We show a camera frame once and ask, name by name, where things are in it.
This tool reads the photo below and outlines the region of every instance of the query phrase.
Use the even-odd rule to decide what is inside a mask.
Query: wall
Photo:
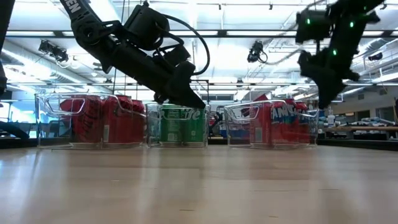
[[[394,97],[398,98],[398,86],[386,88],[388,90],[386,95],[380,95],[379,91],[367,91],[364,93],[365,98],[363,100],[358,100],[357,93],[350,95],[350,97],[345,97],[344,103],[337,103],[331,106],[333,114],[370,110],[371,117],[376,116],[377,108],[394,106]]]

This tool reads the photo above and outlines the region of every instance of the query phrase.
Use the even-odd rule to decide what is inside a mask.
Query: fluorescent light
[[[250,30],[242,30],[242,31],[228,31],[227,35],[248,35],[248,36],[274,36],[274,35],[296,35],[296,31],[288,31],[284,33],[284,31],[250,31]]]
[[[383,75],[379,78],[375,78],[374,80],[372,80],[372,83],[384,82],[384,81],[388,81],[388,80],[393,80],[395,78],[398,78],[398,73]]]
[[[372,83],[347,83],[345,85],[348,85],[348,86],[371,86],[373,84]]]
[[[398,86],[398,83],[378,83],[377,86]]]
[[[73,34],[72,31],[62,32],[62,34],[63,34],[64,36],[66,36],[66,37],[73,37],[73,36],[74,36],[74,34]]]
[[[388,10],[398,10],[398,5],[387,4],[386,9],[388,9]]]
[[[52,31],[7,31],[6,35],[17,36],[55,36]]]
[[[248,86],[250,83],[210,83],[210,85],[226,85],[226,86],[236,86],[236,85],[242,85],[242,86]]]
[[[383,31],[364,31],[363,36],[369,36],[369,35],[381,35]]]
[[[10,84],[10,85],[23,85],[23,86],[43,86],[43,85],[48,85],[47,83],[8,83],[8,84]]]
[[[28,86],[23,86],[23,85],[19,85],[19,86],[15,86],[15,85],[7,85],[9,88],[15,88],[17,90],[22,90],[22,91],[26,91],[28,93],[36,93],[36,90],[28,87]]]
[[[194,36],[196,35],[194,32],[190,30],[178,30],[178,31],[170,31],[171,34],[176,36]],[[218,32],[216,30],[200,30],[198,31],[200,35],[217,35]]]
[[[357,91],[359,91],[359,90],[363,90],[363,89],[364,89],[364,87],[361,87],[361,88],[355,88],[355,89],[353,89],[353,90],[348,90],[348,91],[346,91],[346,92],[342,93],[342,95],[356,93]]]
[[[87,83],[53,83],[55,86],[82,86],[87,85]]]

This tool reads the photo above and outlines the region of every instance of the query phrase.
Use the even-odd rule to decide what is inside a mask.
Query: table surface
[[[0,223],[397,223],[398,153],[0,151]]]

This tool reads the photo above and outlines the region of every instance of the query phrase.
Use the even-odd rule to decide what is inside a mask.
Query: soda can
[[[287,131],[287,120],[289,112],[284,102],[273,102],[271,109],[271,133],[274,147],[281,147],[287,144],[285,133]]]
[[[205,145],[205,110],[187,108],[182,110],[184,132],[183,143],[186,146],[200,147]]]
[[[296,105],[298,113],[308,113],[308,107],[304,102],[296,101]],[[299,116],[298,120],[298,141],[300,144],[310,144],[310,120],[306,116]]]
[[[160,144],[162,146],[182,145],[182,109],[175,105],[160,107]]]
[[[142,111],[136,111],[135,104],[141,104]],[[130,96],[116,95],[105,99],[104,143],[140,144],[144,140],[143,107],[142,102],[133,102]]]
[[[287,104],[288,116],[285,119],[286,132],[284,133],[287,142],[296,145],[299,143],[299,115],[297,104],[294,99],[284,99]]]
[[[249,138],[253,147],[272,147],[271,109],[269,102],[256,103],[249,109]]]
[[[63,111],[79,112],[70,117],[71,142],[95,143],[102,140],[102,100],[96,95],[74,95],[60,103]]]

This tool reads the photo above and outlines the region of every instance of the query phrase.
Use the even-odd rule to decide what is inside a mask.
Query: window
[[[9,103],[0,103],[0,121],[8,122]]]
[[[394,108],[392,106],[376,109],[376,116],[388,121],[394,121]]]
[[[340,121],[342,123],[348,122],[352,123],[356,121],[356,113],[345,113],[345,114],[338,114],[338,119],[336,118],[337,121]]]
[[[371,117],[371,111],[358,111],[356,112],[356,119],[357,121],[361,121],[362,118],[370,118]]]

